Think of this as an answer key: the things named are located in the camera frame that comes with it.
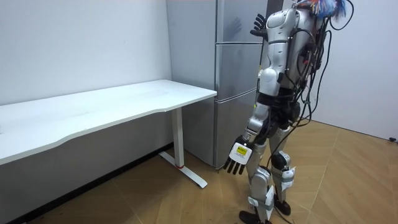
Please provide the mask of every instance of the gray refrigerator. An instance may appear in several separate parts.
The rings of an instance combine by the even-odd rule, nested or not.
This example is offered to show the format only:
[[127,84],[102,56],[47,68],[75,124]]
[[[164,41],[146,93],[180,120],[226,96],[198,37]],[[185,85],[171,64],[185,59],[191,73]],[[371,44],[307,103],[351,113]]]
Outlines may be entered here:
[[218,92],[182,108],[184,148],[219,169],[243,133],[256,99],[262,39],[249,33],[258,13],[280,0],[167,0],[172,77]]

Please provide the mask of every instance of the white wall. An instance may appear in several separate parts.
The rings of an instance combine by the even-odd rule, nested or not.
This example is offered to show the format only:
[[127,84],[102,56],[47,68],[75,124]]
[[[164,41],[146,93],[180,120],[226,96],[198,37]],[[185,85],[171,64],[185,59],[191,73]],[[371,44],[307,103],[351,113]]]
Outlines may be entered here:
[[[332,31],[330,62],[314,119],[384,139],[398,137],[396,2],[384,1],[382,9],[371,0],[353,2],[350,24]],[[346,21],[334,24],[341,27]]]
[[[171,79],[165,0],[0,1],[0,105],[157,79]],[[170,142],[157,113],[4,164],[0,223]]]
[[0,105],[171,79],[165,0],[0,1]]

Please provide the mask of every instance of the yellow label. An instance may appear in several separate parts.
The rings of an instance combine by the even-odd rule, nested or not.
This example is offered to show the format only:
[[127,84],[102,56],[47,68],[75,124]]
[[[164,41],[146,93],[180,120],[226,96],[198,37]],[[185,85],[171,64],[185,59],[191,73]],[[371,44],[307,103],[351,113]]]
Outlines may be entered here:
[[238,149],[236,150],[236,152],[238,152],[238,153],[240,153],[240,154],[245,156],[246,153],[248,152],[248,150],[239,146]]

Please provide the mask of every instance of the desk foot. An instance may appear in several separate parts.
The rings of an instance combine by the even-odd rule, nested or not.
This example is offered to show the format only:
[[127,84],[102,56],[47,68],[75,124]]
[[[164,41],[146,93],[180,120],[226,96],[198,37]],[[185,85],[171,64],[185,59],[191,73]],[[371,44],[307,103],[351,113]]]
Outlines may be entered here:
[[[160,156],[162,156],[165,160],[167,160],[169,163],[173,164],[175,166],[175,161],[172,156],[167,154],[166,152],[161,152],[159,153]],[[183,172],[186,176],[191,178],[197,185],[201,188],[205,188],[207,186],[207,182],[203,180],[201,177],[199,177],[196,173],[192,172],[192,170],[188,169],[187,167],[183,166],[181,169],[177,168],[181,172]]]

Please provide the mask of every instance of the white table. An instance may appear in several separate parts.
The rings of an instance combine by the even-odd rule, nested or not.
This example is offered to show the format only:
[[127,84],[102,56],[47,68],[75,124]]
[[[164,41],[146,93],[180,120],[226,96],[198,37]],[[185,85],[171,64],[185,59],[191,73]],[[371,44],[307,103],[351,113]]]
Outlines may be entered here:
[[204,88],[157,80],[0,106],[0,165],[49,150],[78,136],[172,110],[175,159],[166,152],[160,155],[203,188],[207,183],[184,167],[181,107],[216,94]]

